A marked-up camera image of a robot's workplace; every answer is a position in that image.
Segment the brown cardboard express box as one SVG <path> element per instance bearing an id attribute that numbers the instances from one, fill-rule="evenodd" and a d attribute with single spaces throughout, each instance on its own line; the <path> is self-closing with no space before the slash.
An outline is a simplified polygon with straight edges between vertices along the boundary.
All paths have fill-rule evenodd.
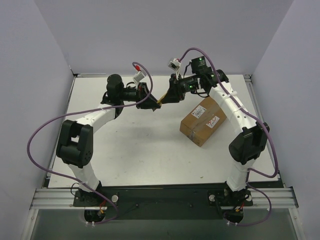
<path id="1" fill-rule="evenodd" d="M 217 102 L 206 97 L 180 122 L 179 130 L 201 147 L 226 119 Z"/>

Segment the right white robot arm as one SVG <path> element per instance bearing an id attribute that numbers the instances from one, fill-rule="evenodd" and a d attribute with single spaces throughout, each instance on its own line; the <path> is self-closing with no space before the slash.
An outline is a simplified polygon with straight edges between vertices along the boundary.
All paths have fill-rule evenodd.
<path id="1" fill-rule="evenodd" d="M 207 66 L 204 56 L 194 58 L 190 63 L 193 75 L 182 78 L 180 60 L 169 60 L 168 67 L 174 73 L 170 76 L 166 94 L 158 103 L 178 103 L 184 100 L 186 93 L 195 94 L 197 90 L 204 90 L 218 104 L 236 133 L 228 146 L 233 164 L 226 184 L 233 192 L 241 191 L 247 186 L 249 168 L 266 147 L 269 127 L 245 114 L 247 109 L 222 70 L 214 71 Z"/>

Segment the yellow utility knife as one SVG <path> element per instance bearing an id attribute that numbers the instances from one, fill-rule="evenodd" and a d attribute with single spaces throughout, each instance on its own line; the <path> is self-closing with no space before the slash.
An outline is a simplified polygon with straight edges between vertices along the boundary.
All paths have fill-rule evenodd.
<path id="1" fill-rule="evenodd" d="M 165 101 L 165 98 L 166 98 L 167 94 L 164 94 L 158 101 L 157 101 L 157 104 L 158 105 L 162 105 L 162 104 L 165 104 L 164 101 Z"/>

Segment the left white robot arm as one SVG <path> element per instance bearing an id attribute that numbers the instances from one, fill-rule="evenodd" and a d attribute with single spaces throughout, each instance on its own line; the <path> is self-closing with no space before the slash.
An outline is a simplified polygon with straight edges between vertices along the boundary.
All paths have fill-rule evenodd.
<path id="1" fill-rule="evenodd" d="M 100 181 L 90 163 L 94 150 L 94 133 L 119 117 L 124 102 L 134 102 L 136 108 L 142 110 L 155 111 L 161 107 L 158 100 L 150 94 L 147 84 L 141 81 L 145 76 L 145 72 L 139 71 L 133 77 L 134 86 L 129 86 L 124 85 L 120 75 L 110 75 L 106 80 L 106 92 L 98 106 L 99 110 L 62 123 L 56 156 L 80 180 L 80 188 L 86 192 L 84 199 L 92 206 L 100 204 L 103 199 L 102 192 L 97 190 Z"/>

